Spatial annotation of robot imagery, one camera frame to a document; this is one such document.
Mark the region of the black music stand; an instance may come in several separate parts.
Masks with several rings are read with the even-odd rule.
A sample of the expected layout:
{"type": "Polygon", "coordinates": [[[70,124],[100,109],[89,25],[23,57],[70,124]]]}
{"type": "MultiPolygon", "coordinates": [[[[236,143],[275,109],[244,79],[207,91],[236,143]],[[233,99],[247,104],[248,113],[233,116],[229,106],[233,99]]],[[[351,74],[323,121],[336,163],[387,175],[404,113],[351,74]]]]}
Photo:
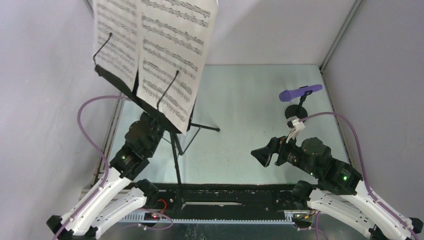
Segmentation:
{"type": "Polygon", "coordinates": [[[150,136],[152,139],[159,142],[159,132],[161,130],[169,132],[170,134],[170,144],[172,146],[172,152],[173,152],[173,159],[174,159],[174,166],[176,171],[176,177],[177,177],[177,197],[179,198],[179,201],[181,203],[185,203],[185,200],[183,199],[183,185],[181,181],[181,175],[180,175],[180,169],[179,169],[179,163],[178,163],[178,157],[177,155],[183,155],[183,151],[181,148],[181,144],[178,140],[177,134],[180,134],[181,131],[179,131],[166,117],[165,115],[159,111],[159,106],[161,103],[163,103],[163,99],[168,93],[169,89],[174,85],[174,82],[179,76],[180,71],[176,70],[175,75],[172,79],[172,81],[167,85],[167,88],[160,93],[159,99],[157,100],[156,107],[152,107],[149,104],[147,104],[144,100],[138,98],[134,93],[134,90],[130,90],[123,81],[118,78],[116,75],[112,74],[111,72],[105,70],[103,67],[101,67],[98,64],[95,64],[94,70],[98,73],[100,77],[103,77],[105,80],[107,80],[109,83],[111,83],[114,87],[116,87],[118,90],[122,91],[123,95],[121,96],[124,100],[129,100],[134,102],[136,105],[138,105],[140,108],[143,109],[143,111],[149,116],[149,121],[145,124],[143,124],[144,127],[148,127],[147,135],[150,136]]]}

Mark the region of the sheet music page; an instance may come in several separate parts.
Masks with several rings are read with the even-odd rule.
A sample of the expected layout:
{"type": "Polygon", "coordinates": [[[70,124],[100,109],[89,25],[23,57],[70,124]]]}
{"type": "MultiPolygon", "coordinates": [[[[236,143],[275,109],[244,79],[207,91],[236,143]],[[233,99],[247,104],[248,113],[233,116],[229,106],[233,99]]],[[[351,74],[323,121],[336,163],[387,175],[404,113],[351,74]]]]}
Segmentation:
{"type": "Polygon", "coordinates": [[[93,61],[132,91],[139,64],[137,2],[94,0],[93,13],[93,61]]]}
{"type": "Polygon", "coordinates": [[[136,95],[182,134],[188,131],[217,13],[216,0],[138,2],[136,95]]]}

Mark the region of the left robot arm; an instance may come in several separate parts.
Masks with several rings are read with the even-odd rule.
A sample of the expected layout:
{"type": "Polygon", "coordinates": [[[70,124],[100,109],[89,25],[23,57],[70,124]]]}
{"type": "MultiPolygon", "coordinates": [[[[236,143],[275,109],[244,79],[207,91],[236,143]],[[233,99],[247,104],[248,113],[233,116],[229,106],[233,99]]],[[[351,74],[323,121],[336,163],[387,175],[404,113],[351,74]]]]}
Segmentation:
{"type": "Polygon", "coordinates": [[[140,180],[129,193],[113,198],[147,167],[165,128],[146,112],[132,123],[125,143],[110,161],[108,171],[69,212],[51,216],[46,224],[58,240],[98,240],[111,226],[136,209],[153,208],[158,188],[140,180]]]}

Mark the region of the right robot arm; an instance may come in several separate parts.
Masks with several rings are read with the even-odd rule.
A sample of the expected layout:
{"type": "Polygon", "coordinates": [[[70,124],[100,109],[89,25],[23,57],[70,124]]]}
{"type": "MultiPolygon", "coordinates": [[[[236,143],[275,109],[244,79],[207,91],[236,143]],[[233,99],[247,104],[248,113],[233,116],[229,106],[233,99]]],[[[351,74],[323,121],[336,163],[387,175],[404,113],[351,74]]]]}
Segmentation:
{"type": "Polygon", "coordinates": [[[250,154],[264,167],[277,154],[275,165],[289,163],[317,179],[316,185],[297,182],[290,196],[297,209],[307,206],[318,210],[370,240],[410,240],[423,230],[422,220],[383,207],[381,198],[368,193],[362,175],[350,164],[333,158],[331,148],[317,137],[305,139],[301,146],[286,136],[273,137],[250,154]]]}

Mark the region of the black right microphone stand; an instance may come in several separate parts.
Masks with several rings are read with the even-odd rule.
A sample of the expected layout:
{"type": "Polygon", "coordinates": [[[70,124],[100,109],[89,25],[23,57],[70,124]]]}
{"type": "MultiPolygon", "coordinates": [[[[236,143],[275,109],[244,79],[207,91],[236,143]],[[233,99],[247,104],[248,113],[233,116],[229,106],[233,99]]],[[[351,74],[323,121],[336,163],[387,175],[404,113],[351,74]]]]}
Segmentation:
{"type": "Polygon", "coordinates": [[[292,118],[292,117],[297,117],[299,119],[303,119],[306,118],[308,116],[308,112],[307,110],[303,107],[303,104],[307,98],[307,96],[312,94],[312,90],[308,90],[306,91],[299,100],[298,104],[292,104],[289,105],[285,111],[284,111],[284,116],[286,117],[286,119],[292,118]]]}

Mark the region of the purple microphone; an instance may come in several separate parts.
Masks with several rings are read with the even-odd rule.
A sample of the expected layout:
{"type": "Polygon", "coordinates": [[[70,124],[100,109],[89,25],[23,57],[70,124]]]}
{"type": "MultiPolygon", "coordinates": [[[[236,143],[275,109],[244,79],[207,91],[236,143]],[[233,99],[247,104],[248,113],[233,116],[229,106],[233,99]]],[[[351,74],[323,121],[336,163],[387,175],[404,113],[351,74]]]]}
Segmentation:
{"type": "Polygon", "coordinates": [[[310,86],[304,86],[293,90],[284,90],[279,94],[279,100],[281,102],[290,102],[293,99],[308,96],[314,92],[318,92],[323,89],[321,84],[315,84],[310,86]]]}

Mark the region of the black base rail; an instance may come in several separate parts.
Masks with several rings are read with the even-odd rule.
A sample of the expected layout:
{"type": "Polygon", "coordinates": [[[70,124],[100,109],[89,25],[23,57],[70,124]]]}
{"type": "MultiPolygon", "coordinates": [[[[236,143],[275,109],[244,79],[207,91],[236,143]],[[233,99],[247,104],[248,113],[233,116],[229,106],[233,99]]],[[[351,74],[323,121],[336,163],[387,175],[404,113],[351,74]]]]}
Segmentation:
{"type": "Polygon", "coordinates": [[[145,209],[176,223],[291,223],[309,221],[305,190],[294,184],[155,183],[158,191],[145,209]]]}

